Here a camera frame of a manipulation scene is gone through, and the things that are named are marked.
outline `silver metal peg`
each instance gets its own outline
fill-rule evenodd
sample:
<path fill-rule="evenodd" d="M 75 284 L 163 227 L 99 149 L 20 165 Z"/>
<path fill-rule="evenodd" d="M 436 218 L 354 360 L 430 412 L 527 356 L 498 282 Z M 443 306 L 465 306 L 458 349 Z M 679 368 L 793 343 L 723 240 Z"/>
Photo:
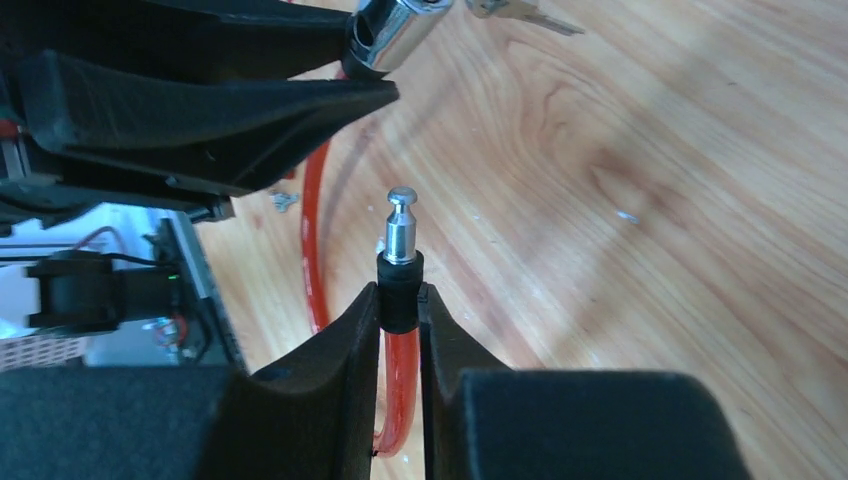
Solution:
<path fill-rule="evenodd" d="M 410 187 L 395 187 L 388 195 L 394 205 L 386 219 L 386 249 L 383 258 L 393 265 L 404 265 L 415 260 L 415 227 L 417 220 L 410 206 L 418 201 L 418 194 Z"/>

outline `metal screw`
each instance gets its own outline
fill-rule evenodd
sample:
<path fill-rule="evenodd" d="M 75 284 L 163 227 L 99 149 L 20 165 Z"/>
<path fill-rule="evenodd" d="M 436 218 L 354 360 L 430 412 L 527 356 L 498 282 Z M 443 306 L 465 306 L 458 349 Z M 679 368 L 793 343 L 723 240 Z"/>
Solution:
<path fill-rule="evenodd" d="M 283 213 L 288 210 L 291 205 L 294 205 L 298 200 L 300 200 L 300 194 L 274 192 L 271 194 L 271 200 L 274 202 L 274 207 L 277 208 L 277 211 Z"/>

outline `wood grain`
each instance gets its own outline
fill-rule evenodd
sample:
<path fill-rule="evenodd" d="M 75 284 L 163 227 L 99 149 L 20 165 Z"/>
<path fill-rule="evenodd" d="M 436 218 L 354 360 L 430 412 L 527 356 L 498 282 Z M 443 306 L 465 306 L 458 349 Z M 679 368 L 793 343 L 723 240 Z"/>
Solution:
<path fill-rule="evenodd" d="M 848 478 L 844 3 L 543 7 L 588 33 L 460 2 L 393 75 L 402 100 L 338 135 L 331 312 L 374 278 L 385 193 L 409 184 L 427 280 L 499 358 L 693 374 L 757 478 Z M 258 368 L 309 335 L 300 212 L 267 193 L 236 207 L 199 231 Z M 423 478 L 422 462 L 416 436 L 374 478 Z"/>

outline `wire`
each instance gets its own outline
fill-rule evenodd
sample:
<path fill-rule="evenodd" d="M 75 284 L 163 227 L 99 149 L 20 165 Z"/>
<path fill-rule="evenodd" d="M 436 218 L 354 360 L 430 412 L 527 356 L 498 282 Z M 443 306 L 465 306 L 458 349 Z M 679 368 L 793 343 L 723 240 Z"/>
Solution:
<path fill-rule="evenodd" d="M 339 70 L 336 78 L 346 78 Z M 306 159 L 303 178 L 303 210 L 300 219 L 300 242 L 303 256 L 303 284 L 312 333 L 330 324 L 324 285 L 321 283 L 318 255 L 318 212 L 321 178 L 332 138 L 324 142 Z M 400 451 L 415 414 L 418 390 L 418 329 L 404 335 L 386 334 L 386 421 L 383 430 L 374 435 L 374 454 L 391 457 Z"/>
<path fill-rule="evenodd" d="M 110 227 L 108 225 L 105 226 L 105 227 L 100 227 L 97 230 L 89 233 L 88 235 L 83 237 L 82 240 L 80 240 L 79 242 L 74 244 L 70 249 L 71 250 L 79 250 L 81 248 L 85 248 L 85 247 L 89 246 L 91 244 L 91 242 L 94 241 L 95 238 L 99 237 L 100 235 L 103 235 L 106 232 L 111 233 L 115 237 L 115 242 L 118 244 L 118 250 L 120 250 L 121 253 L 126 254 L 127 253 L 127 244 L 124 243 L 124 238 L 121 237 L 120 232 L 118 232 L 118 230 L 116 230 L 115 227 Z"/>

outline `metal key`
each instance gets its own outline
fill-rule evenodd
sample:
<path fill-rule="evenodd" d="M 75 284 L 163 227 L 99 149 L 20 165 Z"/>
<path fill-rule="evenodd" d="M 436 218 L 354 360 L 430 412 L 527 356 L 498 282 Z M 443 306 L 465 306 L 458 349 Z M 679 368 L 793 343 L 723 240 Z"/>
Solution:
<path fill-rule="evenodd" d="M 582 28 L 558 20 L 539 10 L 538 0 L 465 0 L 477 18 L 512 18 L 547 28 L 561 35 L 586 33 Z"/>

